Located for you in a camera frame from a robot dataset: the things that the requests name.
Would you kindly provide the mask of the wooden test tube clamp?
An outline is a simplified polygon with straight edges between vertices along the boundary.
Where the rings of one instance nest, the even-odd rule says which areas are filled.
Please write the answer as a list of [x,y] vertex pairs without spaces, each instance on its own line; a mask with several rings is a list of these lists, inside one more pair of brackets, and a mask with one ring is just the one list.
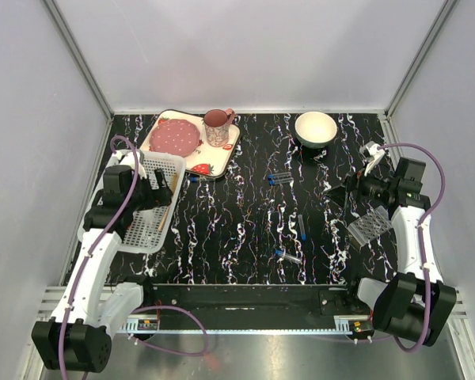
[[[176,186],[177,186],[177,182],[178,182],[178,179],[179,179],[179,175],[178,174],[175,174],[171,180],[171,183],[170,183],[170,189],[174,192],[175,189],[176,189]],[[164,228],[164,225],[165,225],[165,222],[166,222],[166,219],[167,219],[167,216],[168,216],[168,213],[169,213],[169,209],[170,209],[170,206],[168,206],[166,209],[165,209],[165,213],[164,215],[162,216],[162,220],[158,226],[158,232],[162,232],[163,228]]]

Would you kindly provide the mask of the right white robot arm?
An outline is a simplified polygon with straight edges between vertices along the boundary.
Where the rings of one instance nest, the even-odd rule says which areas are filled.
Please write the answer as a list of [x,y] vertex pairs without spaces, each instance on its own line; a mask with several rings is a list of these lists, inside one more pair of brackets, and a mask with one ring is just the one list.
[[402,346],[402,350],[414,352],[437,341],[457,295],[443,282],[435,262],[430,224],[438,203],[421,192],[425,163],[401,158],[393,176],[382,179],[371,173],[381,160],[377,154],[369,157],[328,197],[341,207],[351,193],[380,203],[376,213],[395,234],[398,271],[388,283],[358,278],[344,293],[344,304],[354,314],[369,308],[375,330],[391,335],[398,344],[411,342],[411,347]]

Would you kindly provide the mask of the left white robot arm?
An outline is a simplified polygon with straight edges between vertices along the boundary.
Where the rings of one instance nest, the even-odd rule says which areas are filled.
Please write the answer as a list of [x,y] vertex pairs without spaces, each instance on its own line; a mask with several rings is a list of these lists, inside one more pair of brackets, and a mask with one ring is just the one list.
[[66,290],[46,321],[32,329],[32,341],[49,370],[100,373],[106,367],[112,338],[134,310],[144,314],[155,294],[143,279],[120,283],[101,301],[108,267],[140,211],[169,206],[173,192],[162,169],[147,174],[141,165],[105,169],[83,219],[82,247]]

